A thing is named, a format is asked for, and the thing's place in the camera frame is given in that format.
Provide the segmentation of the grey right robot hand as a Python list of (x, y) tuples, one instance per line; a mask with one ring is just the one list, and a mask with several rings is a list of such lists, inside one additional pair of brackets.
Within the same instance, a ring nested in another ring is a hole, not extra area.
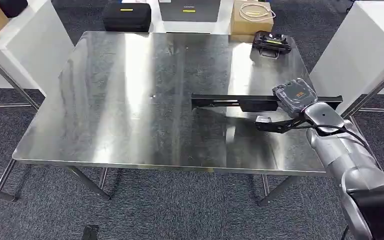
[(305, 108), (318, 101), (316, 92), (301, 78), (275, 86), (272, 93), (291, 118), (297, 118)]

